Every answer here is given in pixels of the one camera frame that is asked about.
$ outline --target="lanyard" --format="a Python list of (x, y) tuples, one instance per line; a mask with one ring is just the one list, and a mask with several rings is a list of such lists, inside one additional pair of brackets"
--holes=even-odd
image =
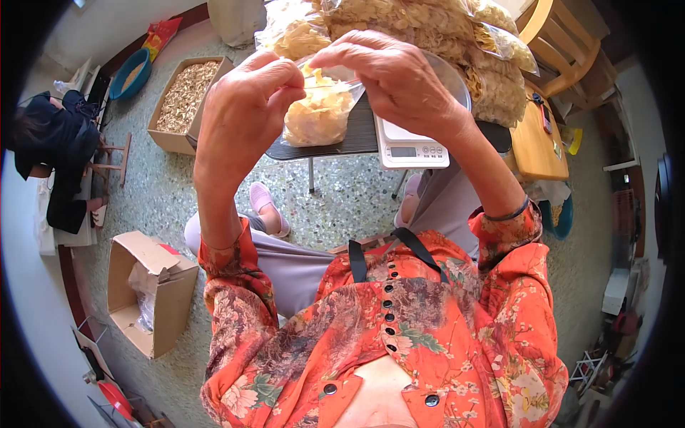
[[(391, 235), (398, 238), (410, 250), (416, 254), (420, 261), (426, 263), (431, 269), (440, 273), (440, 280), (442, 282), (449, 282), (445, 272), (435, 263), (435, 259), (421, 243), (416, 235), (406, 227), (398, 227), (393, 230)], [(366, 260), (364, 260), (364, 252), (362, 245), (354, 240), (349, 240), (349, 266), (352, 269), (352, 277), (355, 282), (366, 282)]]

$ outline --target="digital kitchen scale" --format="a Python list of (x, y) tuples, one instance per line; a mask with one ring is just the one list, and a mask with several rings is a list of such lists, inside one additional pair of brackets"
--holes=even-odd
[(447, 149), (431, 138), (412, 134), (373, 115), (378, 158), (383, 169), (442, 169), (449, 166)]

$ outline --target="smartphone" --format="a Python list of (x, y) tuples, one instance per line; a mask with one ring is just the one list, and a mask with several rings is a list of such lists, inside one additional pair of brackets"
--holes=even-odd
[(550, 117), (549, 109), (547, 108), (547, 106), (545, 104), (541, 104), (540, 110), (542, 110), (542, 113), (543, 113), (543, 129), (548, 134), (551, 134), (552, 133), (552, 123), (549, 121), (549, 117)]

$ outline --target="black button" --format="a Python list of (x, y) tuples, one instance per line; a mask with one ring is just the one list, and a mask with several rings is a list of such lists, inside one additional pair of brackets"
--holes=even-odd
[(440, 403), (440, 397), (435, 394), (430, 394), (426, 397), (426, 406), (435, 407)]
[(323, 387), (323, 391), (326, 393), (326, 395), (333, 395), (336, 393), (337, 390), (338, 390), (338, 387), (332, 383), (329, 383), (328, 385)]

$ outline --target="gray pants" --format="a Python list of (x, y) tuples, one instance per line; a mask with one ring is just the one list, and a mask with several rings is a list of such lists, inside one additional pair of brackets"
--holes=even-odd
[[(418, 193), (421, 201), (409, 229), (416, 234), (429, 229), (439, 231), (472, 258), (477, 258), (478, 239), (471, 233), (468, 219), (480, 206), (480, 200), (459, 164), (450, 157), (448, 168), (424, 171)], [(335, 255), (304, 249), (266, 235), (260, 218), (246, 217), (252, 228), (258, 265), (273, 284), (276, 308), (281, 315), (290, 318), (314, 303), (319, 282)], [(188, 221), (185, 234), (186, 244), (197, 255), (200, 246), (197, 213)]]

